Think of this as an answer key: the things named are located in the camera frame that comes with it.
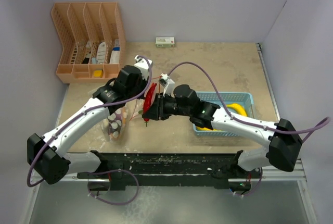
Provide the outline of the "red chili pepper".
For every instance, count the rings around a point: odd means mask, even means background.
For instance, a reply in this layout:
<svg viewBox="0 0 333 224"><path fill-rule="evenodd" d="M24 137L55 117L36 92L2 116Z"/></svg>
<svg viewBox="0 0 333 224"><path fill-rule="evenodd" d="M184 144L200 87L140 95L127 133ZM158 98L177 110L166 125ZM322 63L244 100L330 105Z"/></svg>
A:
<svg viewBox="0 0 333 224"><path fill-rule="evenodd" d="M157 86L156 83L152 83L148 92L146 93L146 96L144 99L144 104L143 104L143 113L145 113L151 107L151 103L155 96L156 86Z"/></svg>
<svg viewBox="0 0 333 224"><path fill-rule="evenodd" d="M148 126L149 118L144 118L145 126Z"/></svg>

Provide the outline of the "red zipper clear bag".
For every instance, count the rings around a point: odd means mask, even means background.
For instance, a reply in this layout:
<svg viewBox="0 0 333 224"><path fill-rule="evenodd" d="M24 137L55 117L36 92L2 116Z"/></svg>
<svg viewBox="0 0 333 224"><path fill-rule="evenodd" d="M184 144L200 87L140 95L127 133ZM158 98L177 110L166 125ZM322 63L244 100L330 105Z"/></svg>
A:
<svg viewBox="0 0 333 224"><path fill-rule="evenodd" d="M155 77L155 78L152 79L152 83L156 83L157 84L156 90L155 90L155 94L157 92L160 92L160 90L161 90L161 88L160 88L161 85L158 83L159 79L160 79L160 76ZM146 93L148 92L148 90L145 92L143 99L137 99L135 101L135 106L134 106L134 109L133 109L133 112L132 112L132 115L131 115L129 121L133 120L136 117L139 117L139 118L141 118L144 121L144 119L142 117L142 115L143 115L143 104L144 104L144 99L145 99L145 96L146 96Z"/></svg>

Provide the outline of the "polka dot zip bag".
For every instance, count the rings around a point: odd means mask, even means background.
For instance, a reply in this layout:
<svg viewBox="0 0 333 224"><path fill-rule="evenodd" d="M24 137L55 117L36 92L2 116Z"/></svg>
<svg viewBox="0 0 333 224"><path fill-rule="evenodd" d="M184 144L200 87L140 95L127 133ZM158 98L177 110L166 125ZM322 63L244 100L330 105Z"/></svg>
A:
<svg viewBox="0 0 333 224"><path fill-rule="evenodd" d="M98 98L104 104L122 101L123 98L110 86L102 86L92 94L93 98ZM108 141L117 141L124 132L126 123L129 120L129 109L124 104L109 107L110 115L104 119L101 128Z"/></svg>

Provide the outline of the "yellow banana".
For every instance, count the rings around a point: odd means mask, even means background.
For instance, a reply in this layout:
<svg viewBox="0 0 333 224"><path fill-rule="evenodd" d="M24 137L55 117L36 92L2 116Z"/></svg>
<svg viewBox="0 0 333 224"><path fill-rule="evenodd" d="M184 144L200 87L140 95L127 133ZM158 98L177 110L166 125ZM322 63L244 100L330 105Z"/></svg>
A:
<svg viewBox="0 0 333 224"><path fill-rule="evenodd" d="M236 104L236 103L227 104L226 107L228 109L232 109L234 112L236 112L239 115L247 116L247 113L246 113L245 109L239 104Z"/></svg>

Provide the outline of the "yellow pepper piece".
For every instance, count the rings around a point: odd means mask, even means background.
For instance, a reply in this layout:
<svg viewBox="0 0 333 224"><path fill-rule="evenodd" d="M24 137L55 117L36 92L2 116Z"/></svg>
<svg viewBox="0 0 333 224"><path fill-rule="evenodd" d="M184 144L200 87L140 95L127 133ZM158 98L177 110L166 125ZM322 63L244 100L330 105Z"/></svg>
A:
<svg viewBox="0 0 333 224"><path fill-rule="evenodd" d="M201 127L198 127L198 126L196 126L196 130L197 130L197 131L216 131L216 130L214 130L214 129L201 128Z"/></svg>

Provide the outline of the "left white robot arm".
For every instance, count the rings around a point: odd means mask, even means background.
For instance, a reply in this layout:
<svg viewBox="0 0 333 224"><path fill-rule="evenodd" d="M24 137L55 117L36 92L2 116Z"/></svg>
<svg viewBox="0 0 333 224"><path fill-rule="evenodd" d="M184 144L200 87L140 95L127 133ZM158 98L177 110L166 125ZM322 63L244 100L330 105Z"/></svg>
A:
<svg viewBox="0 0 333 224"><path fill-rule="evenodd" d="M32 171L43 181L55 184L68 173L86 172L102 178L107 171L107 161L96 151L69 154L68 150L88 130L107 119L126 103L143 98L151 82L152 65L141 60L126 65L116 78L110 79L96 89L82 108L53 130L43 134L32 134L27 140L27 159L30 165L27 185Z"/></svg>

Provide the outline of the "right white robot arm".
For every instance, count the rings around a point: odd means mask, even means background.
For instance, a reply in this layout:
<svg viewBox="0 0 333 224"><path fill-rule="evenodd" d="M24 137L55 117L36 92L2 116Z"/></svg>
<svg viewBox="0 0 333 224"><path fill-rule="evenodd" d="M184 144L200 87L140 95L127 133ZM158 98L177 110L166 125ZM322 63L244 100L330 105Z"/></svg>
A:
<svg viewBox="0 0 333 224"><path fill-rule="evenodd" d="M149 120L166 120L171 115L187 116L197 127L222 130L251 139L261 148L239 151L231 166L232 174L243 178L255 168L274 166L292 172L302 146L292 123L259 121L227 111L218 104L203 101L188 85L179 85L173 96L156 94L152 105L143 113Z"/></svg>

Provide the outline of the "blue white box in organizer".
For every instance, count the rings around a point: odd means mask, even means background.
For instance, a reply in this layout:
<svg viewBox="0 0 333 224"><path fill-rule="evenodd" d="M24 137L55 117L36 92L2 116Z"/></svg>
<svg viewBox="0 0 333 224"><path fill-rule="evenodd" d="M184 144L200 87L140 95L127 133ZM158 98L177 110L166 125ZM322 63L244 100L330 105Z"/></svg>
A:
<svg viewBox="0 0 333 224"><path fill-rule="evenodd" d="M120 40L115 39L114 47L111 51L109 64L119 64L120 62Z"/></svg>

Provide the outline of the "yellow block in organizer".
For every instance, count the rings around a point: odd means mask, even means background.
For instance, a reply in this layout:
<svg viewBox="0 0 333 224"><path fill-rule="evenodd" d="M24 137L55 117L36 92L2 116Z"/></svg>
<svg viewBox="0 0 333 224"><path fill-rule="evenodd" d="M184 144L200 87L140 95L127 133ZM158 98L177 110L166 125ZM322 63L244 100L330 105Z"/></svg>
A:
<svg viewBox="0 0 333 224"><path fill-rule="evenodd" d="M102 78L103 77L103 70L94 70L93 71L93 77L94 78Z"/></svg>

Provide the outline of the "white tube in organizer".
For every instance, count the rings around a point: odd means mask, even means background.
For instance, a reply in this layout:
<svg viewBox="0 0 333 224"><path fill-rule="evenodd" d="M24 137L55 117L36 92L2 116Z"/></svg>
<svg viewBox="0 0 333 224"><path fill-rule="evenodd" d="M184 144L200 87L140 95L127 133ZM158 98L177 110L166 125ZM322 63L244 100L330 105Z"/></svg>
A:
<svg viewBox="0 0 333 224"><path fill-rule="evenodd" d="M101 42L98 46L97 54L96 54L96 62L98 64L104 63L105 56L106 56L106 50L107 50L106 42Z"/></svg>

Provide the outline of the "small green white box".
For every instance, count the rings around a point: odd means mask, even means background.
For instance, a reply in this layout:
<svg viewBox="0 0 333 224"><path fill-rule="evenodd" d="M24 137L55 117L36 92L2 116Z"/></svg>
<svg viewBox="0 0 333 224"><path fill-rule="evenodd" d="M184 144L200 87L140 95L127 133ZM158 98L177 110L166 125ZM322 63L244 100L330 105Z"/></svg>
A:
<svg viewBox="0 0 333 224"><path fill-rule="evenodd" d="M175 38L174 37L164 37L158 36L156 37L156 47L157 48L173 48L175 46Z"/></svg>

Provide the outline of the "orange plastic desk organizer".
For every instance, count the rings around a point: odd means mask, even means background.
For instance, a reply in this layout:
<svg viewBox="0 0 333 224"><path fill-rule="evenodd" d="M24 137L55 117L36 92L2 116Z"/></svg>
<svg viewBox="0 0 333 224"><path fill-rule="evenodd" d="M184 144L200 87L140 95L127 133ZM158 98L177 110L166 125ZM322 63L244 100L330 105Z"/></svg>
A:
<svg viewBox="0 0 333 224"><path fill-rule="evenodd" d="M106 82L118 75L125 57L126 38L116 2L55 3L52 19L62 44L56 75L65 84ZM120 62L109 64L115 39L120 40ZM103 64L96 62L98 46L106 42ZM94 78L94 70L103 70Z"/></svg>

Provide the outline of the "blue plastic basket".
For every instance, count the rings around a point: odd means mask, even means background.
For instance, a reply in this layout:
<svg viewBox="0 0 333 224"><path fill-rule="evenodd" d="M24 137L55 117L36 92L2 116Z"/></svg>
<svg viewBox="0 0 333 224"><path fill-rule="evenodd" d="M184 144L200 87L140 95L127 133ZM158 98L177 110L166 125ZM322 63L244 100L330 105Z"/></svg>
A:
<svg viewBox="0 0 333 224"><path fill-rule="evenodd" d="M239 114L255 118L254 100L251 93L247 92L219 92L223 102L228 110L233 114ZM215 92L197 92L197 96L210 103L222 105ZM207 128L199 128L193 125L193 130L196 136L237 136L231 132L221 130L210 130Z"/></svg>

